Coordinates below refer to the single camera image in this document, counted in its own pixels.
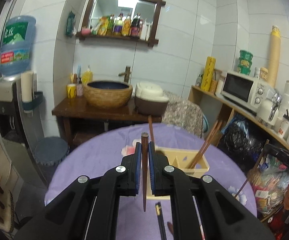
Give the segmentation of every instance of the round table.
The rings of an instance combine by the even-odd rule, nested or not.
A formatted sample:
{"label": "round table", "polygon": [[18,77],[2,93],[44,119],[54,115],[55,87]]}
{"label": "round table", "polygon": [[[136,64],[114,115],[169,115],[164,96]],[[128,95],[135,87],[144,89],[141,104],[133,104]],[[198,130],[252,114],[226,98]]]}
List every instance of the round table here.
{"label": "round table", "polygon": [[[157,146],[199,150],[203,144],[203,139],[179,127],[155,123],[153,128]],[[142,132],[149,133],[148,124],[129,126],[103,133],[80,145],[59,164],[45,195],[45,204],[50,203],[80,175],[95,178],[120,165],[122,154],[132,151],[133,143],[135,140],[141,140]],[[246,180],[239,167],[216,147],[210,145],[205,152],[205,157],[210,166],[206,174],[215,178],[225,189],[228,190],[230,186],[239,189]],[[256,216],[256,201],[249,183],[246,184],[242,193],[247,199],[245,207]],[[160,239],[155,203],[154,200],[147,200],[147,210],[143,212],[141,184],[139,195],[136,197],[121,197],[116,239]],[[167,221],[172,221],[170,201],[161,201],[161,205],[167,239],[173,239],[166,225]]]}

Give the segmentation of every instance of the gray cloth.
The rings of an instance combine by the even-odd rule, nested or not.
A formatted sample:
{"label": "gray cloth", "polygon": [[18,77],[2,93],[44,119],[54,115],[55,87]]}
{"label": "gray cloth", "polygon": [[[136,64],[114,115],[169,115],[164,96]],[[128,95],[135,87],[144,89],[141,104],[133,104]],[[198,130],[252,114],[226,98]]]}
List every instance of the gray cloth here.
{"label": "gray cloth", "polygon": [[201,108],[169,91],[164,90],[164,94],[169,97],[169,103],[163,115],[162,123],[182,127],[189,133],[202,138],[203,112]]}

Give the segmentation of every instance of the mirror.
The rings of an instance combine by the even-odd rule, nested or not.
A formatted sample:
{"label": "mirror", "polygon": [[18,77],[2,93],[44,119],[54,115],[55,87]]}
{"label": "mirror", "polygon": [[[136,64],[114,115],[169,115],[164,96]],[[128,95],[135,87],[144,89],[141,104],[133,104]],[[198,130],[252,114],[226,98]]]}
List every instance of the mirror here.
{"label": "mirror", "polygon": [[140,14],[147,23],[152,23],[155,13],[155,3],[141,0],[95,0],[88,27],[96,25],[102,16],[114,14],[115,20],[120,13],[123,14],[123,21],[128,14],[131,14],[131,20]]}

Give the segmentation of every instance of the yellow bottle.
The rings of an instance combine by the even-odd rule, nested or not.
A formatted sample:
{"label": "yellow bottle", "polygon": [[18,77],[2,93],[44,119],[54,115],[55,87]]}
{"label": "yellow bottle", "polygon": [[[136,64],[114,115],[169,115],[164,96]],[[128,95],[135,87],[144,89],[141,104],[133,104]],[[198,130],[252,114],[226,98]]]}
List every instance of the yellow bottle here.
{"label": "yellow bottle", "polygon": [[209,91],[215,64],[216,64],[216,59],[214,57],[207,57],[206,67],[203,72],[203,80],[201,82],[201,89],[204,91]]}
{"label": "yellow bottle", "polygon": [[89,82],[92,81],[92,72],[90,70],[90,66],[88,66],[88,70],[86,72],[83,73],[82,75],[82,84],[88,84]]}

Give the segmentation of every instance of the faucet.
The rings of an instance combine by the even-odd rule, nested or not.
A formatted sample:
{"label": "faucet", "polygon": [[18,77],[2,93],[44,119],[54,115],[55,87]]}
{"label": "faucet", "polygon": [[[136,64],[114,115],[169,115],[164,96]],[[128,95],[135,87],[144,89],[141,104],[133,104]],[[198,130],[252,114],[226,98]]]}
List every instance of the faucet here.
{"label": "faucet", "polygon": [[128,83],[129,82],[129,76],[131,74],[131,71],[130,71],[131,67],[130,66],[126,66],[126,71],[125,72],[122,72],[122,73],[119,73],[119,77],[121,76],[124,76],[124,82]]}

